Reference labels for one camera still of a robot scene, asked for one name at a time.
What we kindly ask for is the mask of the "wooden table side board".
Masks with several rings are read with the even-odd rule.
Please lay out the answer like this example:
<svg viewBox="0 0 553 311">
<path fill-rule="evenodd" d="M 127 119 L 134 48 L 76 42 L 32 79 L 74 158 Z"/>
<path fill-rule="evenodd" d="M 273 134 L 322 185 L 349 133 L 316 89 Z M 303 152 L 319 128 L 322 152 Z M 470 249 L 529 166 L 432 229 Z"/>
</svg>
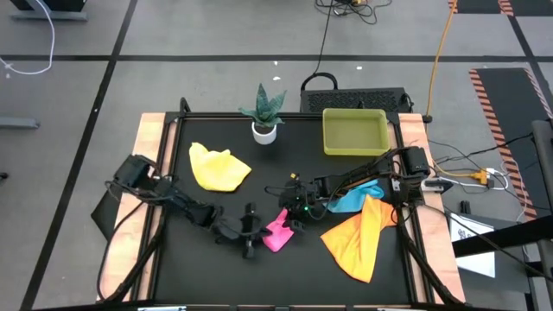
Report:
<svg viewBox="0 0 553 311">
<path fill-rule="evenodd" d="M 168 121 L 164 113 L 144 113 L 141 116 L 132 152 L 154 160 L 161 175 L 169 172 L 174 148 L 176 122 Z M 147 206 L 130 194 L 123 194 L 118 206 L 118 230 L 110 239 L 98 289 L 104 298 L 115 293 L 137 259 L 153 241 L 160 224 L 162 209 Z"/>
<path fill-rule="evenodd" d="M 429 140 L 420 114 L 399 114 L 401 137 L 406 146 L 424 148 L 429 166 L 433 159 Z M 437 193 L 423 193 L 424 205 L 416 209 L 424 254 L 429 266 L 441 282 L 458 300 L 465 302 L 460 273 L 454 256 L 454 249 L 448 229 L 448 219 L 443 214 L 442 197 Z"/>
</svg>

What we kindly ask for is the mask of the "black metal bar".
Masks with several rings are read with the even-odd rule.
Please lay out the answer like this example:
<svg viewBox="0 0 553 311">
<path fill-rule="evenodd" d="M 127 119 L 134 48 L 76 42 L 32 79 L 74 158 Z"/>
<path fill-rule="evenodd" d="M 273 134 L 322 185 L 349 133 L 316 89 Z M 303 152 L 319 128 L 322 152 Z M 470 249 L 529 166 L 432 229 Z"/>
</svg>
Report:
<svg viewBox="0 0 553 311">
<path fill-rule="evenodd" d="M 471 238 L 455 241 L 452 245 L 455 256 L 464 257 L 532 244 L 545 239 L 553 239 L 553 215 L 493 232 L 477 233 Z"/>
</svg>

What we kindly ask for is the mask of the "black perforated computer case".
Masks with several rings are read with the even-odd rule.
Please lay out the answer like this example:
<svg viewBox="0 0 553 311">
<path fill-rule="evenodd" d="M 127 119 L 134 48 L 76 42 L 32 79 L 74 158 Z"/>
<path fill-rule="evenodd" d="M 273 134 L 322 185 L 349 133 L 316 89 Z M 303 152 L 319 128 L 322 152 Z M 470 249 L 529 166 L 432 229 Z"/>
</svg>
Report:
<svg viewBox="0 0 553 311">
<path fill-rule="evenodd" d="M 411 113 L 413 105 L 402 87 L 301 91 L 301 112 L 319 113 L 327 108 L 340 108 Z"/>
</svg>

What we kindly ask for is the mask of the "orange microfiber towel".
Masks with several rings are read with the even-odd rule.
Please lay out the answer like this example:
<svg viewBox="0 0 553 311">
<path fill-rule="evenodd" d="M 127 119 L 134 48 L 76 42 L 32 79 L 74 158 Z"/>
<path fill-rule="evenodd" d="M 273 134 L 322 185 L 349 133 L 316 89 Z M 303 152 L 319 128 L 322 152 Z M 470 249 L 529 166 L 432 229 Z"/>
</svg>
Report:
<svg viewBox="0 0 553 311">
<path fill-rule="evenodd" d="M 391 204 L 366 196 L 359 213 L 321 235 L 334 261 L 351 278 L 371 281 L 381 232 L 397 220 L 393 211 Z"/>
</svg>

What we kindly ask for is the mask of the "pink microfiber towel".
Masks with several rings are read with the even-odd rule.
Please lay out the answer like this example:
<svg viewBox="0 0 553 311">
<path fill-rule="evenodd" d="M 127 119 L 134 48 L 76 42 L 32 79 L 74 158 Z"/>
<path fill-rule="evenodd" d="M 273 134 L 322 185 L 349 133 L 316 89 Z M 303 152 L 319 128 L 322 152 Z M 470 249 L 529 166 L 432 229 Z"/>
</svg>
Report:
<svg viewBox="0 0 553 311">
<path fill-rule="evenodd" d="M 286 219 L 280 219 L 279 214 L 271 221 L 266 228 L 272 230 L 272 237 L 263 239 L 264 245 L 272 252 L 280 251 L 292 238 L 294 232 L 289 227 L 284 226 Z"/>
</svg>

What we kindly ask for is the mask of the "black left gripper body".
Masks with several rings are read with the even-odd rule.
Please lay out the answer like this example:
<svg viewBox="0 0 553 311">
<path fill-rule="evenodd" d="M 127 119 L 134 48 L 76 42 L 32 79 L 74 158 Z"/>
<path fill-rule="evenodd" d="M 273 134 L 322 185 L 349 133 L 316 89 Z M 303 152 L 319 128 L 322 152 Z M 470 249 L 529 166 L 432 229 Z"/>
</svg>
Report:
<svg viewBox="0 0 553 311">
<path fill-rule="evenodd" d="M 256 204 L 247 203 L 245 213 L 240 219 L 220 216 L 215 223 L 215 243 L 239 241 L 244 245 L 242 257 L 254 258 L 253 242 L 256 238 Z"/>
</svg>

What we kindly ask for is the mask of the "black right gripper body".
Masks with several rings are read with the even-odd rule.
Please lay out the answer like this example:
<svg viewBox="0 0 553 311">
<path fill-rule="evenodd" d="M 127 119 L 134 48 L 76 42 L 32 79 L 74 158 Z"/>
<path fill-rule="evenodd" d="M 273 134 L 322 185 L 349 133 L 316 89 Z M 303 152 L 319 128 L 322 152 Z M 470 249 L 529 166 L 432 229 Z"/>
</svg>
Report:
<svg viewBox="0 0 553 311">
<path fill-rule="evenodd" d="M 318 187 L 304 181 L 287 181 L 283 191 L 279 194 L 279 206 L 284 203 L 294 203 L 294 217 L 292 219 L 321 219 L 324 207 L 319 201 Z"/>
</svg>

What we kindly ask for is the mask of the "white paper sheet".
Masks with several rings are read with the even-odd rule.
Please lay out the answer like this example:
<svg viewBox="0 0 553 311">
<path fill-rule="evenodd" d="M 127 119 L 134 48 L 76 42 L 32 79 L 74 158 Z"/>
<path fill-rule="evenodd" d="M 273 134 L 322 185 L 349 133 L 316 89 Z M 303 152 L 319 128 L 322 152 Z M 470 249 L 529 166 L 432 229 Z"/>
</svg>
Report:
<svg viewBox="0 0 553 311">
<path fill-rule="evenodd" d="M 477 234 L 493 232 L 494 227 L 452 213 L 449 221 L 450 237 L 453 242 L 476 237 Z M 495 253 L 490 251 L 476 255 L 457 257 L 457 266 L 476 274 L 495 277 Z"/>
</svg>

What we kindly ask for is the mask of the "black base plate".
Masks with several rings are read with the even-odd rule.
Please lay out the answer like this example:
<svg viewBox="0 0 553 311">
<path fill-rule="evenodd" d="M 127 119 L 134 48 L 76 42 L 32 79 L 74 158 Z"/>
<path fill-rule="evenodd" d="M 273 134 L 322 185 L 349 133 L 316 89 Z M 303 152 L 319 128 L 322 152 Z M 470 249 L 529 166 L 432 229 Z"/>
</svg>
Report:
<svg viewBox="0 0 553 311">
<path fill-rule="evenodd" d="M 91 213 L 91 218 L 106 240 L 109 240 L 117 219 L 122 192 L 106 190 Z"/>
</svg>

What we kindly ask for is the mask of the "black aluminium table frame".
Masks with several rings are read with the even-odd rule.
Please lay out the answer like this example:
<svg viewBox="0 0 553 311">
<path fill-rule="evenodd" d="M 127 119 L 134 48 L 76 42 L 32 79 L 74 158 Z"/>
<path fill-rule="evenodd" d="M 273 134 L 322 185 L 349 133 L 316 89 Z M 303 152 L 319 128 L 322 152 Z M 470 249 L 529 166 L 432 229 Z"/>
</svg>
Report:
<svg viewBox="0 0 553 311">
<path fill-rule="evenodd" d="M 169 172 L 178 185 L 199 200 L 223 206 L 238 215 L 248 202 L 257 204 L 263 219 L 277 212 L 277 200 L 266 194 L 268 185 L 282 184 L 297 172 L 305 177 L 342 174 L 366 164 L 362 156 L 330 156 L 323 151 L 322 117 L 287 113 L 276 141 L 263 146 L 250 134 L 249 120 L 232 112 L 167 112 L 176 122 Z M 227 148 L 253 171 L 235 193 L 209 193 L 194 181 L 188 145 L 205 143 Z M 321 242 L 321 234 L 340 222 L 328 215 L 282 251 L 265 247 L 252 259 L 239 249 L 216 244 L 213 237 L 190 225 L 179 214 L 162 211 L 154 237 L 159 244 L 144 273 L 140 293 L 160 305 L 183 305 L 187 311 L 361 311 L 378 305 L 436 308 L 459 301 L 429 266 L 423 249 L 417 214 L 409 225 L 413 238 L 388 228 L 378 247 L 376 273 L 369 283 L 341 272 Z"/>
</svg>

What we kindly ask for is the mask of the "black upright post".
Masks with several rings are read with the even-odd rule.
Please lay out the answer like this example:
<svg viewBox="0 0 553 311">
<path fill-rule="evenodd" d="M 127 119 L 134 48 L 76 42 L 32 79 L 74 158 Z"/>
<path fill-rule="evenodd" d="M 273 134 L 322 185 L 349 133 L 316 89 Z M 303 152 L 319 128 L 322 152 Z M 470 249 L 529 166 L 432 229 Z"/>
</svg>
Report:
<svg viewBox="0 0 553 311">
<path fill-rule="evenodd" d="M 533 141 L 547 195 L 549 215 L 537 219 L 541 258 L 547 294 L 553 311 L 553 119 L 537 120 L 532 124 Z"/>
</svg>

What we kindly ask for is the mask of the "green translucent plastic tray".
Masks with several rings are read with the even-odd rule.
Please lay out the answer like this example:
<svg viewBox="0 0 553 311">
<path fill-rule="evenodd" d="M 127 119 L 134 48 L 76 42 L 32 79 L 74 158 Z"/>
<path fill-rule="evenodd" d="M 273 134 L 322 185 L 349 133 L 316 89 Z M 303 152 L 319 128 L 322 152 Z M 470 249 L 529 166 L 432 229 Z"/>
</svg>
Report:
<svg viewBox="0 0 553 311">
<path fill-rule="evenodd" d="M 391 148 L 388 119 L 380 109 L 327 108 L 323 148 L 331 156 L 381 156 Z"/>
</svg>

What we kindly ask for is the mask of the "yellow microfiber towel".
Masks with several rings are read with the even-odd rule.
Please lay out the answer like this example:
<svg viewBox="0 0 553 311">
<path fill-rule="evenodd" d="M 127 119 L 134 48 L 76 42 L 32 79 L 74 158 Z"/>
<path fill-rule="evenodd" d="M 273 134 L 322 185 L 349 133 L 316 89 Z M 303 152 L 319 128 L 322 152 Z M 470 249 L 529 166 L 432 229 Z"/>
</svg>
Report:
<svg viewBox="0 0 553 311">
<path fill-rule="evenodd" d="M 229 149 L 208 150 L 200 143 L 192 143 L 189 159 L 196 182 L 207 191 L 233 192 L 251 172 Z"/>
</svg>

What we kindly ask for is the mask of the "snake plant in white pot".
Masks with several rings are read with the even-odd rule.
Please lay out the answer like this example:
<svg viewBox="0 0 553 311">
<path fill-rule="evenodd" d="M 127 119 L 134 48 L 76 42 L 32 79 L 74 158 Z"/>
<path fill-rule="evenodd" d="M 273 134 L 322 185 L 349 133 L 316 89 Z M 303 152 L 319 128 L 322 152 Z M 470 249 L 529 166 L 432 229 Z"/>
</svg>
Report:
<svg viewBox="0 0 553 311">
<path fill-rule="evenodd" d="M 269 98 L 262 83 L 258 85 L 255 108 L 239 108 L 239 112 L 251 119 L 254 140 L 261 145 L 269 145 L 277 138 L 277 126 L 283 124 L 278 113 L 283 107 L 286 91 Z"/>
</svg>

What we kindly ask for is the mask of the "grey desk foot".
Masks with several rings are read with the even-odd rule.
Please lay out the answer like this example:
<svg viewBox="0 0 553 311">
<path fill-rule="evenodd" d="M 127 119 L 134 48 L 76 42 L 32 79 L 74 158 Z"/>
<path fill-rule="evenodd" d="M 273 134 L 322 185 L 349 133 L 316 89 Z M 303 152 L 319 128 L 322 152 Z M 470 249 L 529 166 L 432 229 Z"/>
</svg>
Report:
<svg viewBox="0 0 553 311">
<path fill-rule="evenodd" d="M 34 118 L 2 117 L 0 116 L 0 128 L 17 130 L 36 130 L 40 123 Z"/>
</svg>

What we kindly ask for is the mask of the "blue microfiber towel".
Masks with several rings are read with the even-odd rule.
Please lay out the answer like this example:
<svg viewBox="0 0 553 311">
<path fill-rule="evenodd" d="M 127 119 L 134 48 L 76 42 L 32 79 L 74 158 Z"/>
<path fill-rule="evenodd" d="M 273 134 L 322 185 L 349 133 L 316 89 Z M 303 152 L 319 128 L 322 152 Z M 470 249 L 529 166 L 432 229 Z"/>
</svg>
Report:
<svg viewBox="0 0 553 311">
<path fill-rule="evenodd" d="M 345 196 L 325 203 L 324 207 L 331 213 L 356 213 L 362 209 L 367 195 L 373 199 L 382 199 L 384 194 L 378 181 L 372 180 L 351 188 Z"/>
</svg>

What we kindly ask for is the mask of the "black mat striped edge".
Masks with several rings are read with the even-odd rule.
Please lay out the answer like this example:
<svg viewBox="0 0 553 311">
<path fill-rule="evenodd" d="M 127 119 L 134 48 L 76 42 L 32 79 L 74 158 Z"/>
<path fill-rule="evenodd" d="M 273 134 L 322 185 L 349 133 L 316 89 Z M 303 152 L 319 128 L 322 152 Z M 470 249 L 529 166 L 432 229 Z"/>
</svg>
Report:
<svg viewBox="0 0 553 311">
<path fill-rule="evenodd" d="M 469 77 L 498 146 L 501 169 L 524 209 L 521 219 L 549 215 L 531 123 L 547 120 L 553 112 L 537 82 L 525 68 L 471 69 Z"/>
<path fill-rule="evenodd" d="M 553 0 L 448 0 L 455 14 L 553 16 Z"/>
</svg>

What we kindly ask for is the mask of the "grey desk base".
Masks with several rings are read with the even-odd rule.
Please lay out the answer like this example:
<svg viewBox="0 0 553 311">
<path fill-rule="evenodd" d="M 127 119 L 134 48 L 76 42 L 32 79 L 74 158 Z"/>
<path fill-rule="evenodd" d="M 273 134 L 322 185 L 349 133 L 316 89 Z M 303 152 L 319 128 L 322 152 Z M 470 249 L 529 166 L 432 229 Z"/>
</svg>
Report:
<svg viewBox="0 0 553 311">
<path fill-rule="evenodd" d="M 10 13 L 14 20 L 51 20 L 87 22 L 83 11 L 87 0 L 10 0 L 16 11 Z"/>
</svg>

